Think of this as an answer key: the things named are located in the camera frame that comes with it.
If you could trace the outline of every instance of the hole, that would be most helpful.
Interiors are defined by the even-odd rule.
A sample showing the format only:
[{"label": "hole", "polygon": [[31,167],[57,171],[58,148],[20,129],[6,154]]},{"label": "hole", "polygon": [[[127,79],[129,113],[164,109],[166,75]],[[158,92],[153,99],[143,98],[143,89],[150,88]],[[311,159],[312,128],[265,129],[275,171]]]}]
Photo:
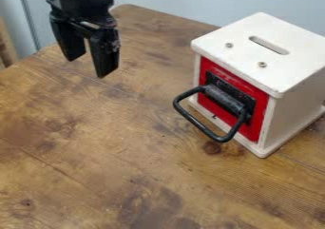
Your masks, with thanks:
[{"label": "hole", "polygon": [[271,42],[265,41],[263,38],[257,37],[257,36],[252,36],[249,38],[249,40],[252,42],[254,42],[256,44],[259,44],[260,46],[268,48],[269,50],[277,52],[281,55],[289,55],[289,51],[285,50],[284,48],[276,46],[275,44],[272,44]]}]

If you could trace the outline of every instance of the red label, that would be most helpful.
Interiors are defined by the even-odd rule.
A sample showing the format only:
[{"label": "red label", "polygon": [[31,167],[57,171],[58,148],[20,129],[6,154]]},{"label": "red label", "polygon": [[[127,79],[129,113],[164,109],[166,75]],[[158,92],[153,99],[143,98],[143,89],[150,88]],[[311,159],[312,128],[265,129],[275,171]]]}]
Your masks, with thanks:
[{"label": "red label", "polygon": [[[250,120],[250,124],[244,124],[240,133],[257,143],[261,136],[264,113],[268,107],[269,96],[257,87],[252,86],[246,81],[241,80],[236,74],[228,71],[218,64],[209,59],[201,59],[201,73],[200,73],[200,85],[206,83],[206,72],[210,71],[222,80],[225,80],[232,86],[240,89],[250,97],[257,100],[254,114]],[[233,126],[237,122],[234,117],[222,107],[220,107],[204,94],[198,95],[198,103],[204,106],[228,125]]]}]

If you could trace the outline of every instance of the box lid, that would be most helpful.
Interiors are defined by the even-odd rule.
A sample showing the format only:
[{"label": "box lid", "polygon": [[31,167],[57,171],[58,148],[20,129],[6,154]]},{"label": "box lid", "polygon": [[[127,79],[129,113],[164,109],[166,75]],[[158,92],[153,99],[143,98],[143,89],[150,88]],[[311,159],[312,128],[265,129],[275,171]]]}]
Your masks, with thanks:
[{"label": "box lid", "polygon": [[196,39],[192,47],[276,98],[325,67],[325,38],[265,13]]}]

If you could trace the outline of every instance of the screw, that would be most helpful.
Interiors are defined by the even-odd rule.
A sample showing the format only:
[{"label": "screw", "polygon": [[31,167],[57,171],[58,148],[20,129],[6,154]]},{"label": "screw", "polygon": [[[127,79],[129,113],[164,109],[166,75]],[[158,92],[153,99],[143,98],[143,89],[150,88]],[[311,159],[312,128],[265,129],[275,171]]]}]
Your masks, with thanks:
[{"label": "screw", "polygon": [[260,62],[260,67],[268,67],[267,62]]},{"label": "screw", "polygon": [[234,44],[233,43],[226,43],[226,48],[233,48]]}]

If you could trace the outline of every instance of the red front panel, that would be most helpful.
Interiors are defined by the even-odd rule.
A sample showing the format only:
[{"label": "red front panel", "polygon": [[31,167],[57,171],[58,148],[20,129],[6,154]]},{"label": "red front panel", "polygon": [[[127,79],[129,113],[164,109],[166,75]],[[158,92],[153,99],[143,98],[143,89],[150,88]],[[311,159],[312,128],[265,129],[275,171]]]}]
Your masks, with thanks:
[{"label": "red front panel", "polygon": [[[206,83],[206,71],[210,71],[222,80],[225,80],[232,86],[240,89],[250,97],[257,100],[256,110],[250,124],[245,124],[240,133],[257,143],[261,136],[264,113],[268,107],[269,96],[257,87],[252,86],[246,81],[241,80],[236,74],[229,72],[224,67],[212,62],[208,58],[201,59],[201,73],[200,73],[200,85]],[[234,117],[222,107],[220,107],[204,94],[198,95],[198,103],[204,106],[228,125],[233,126],[237,122]]]}]

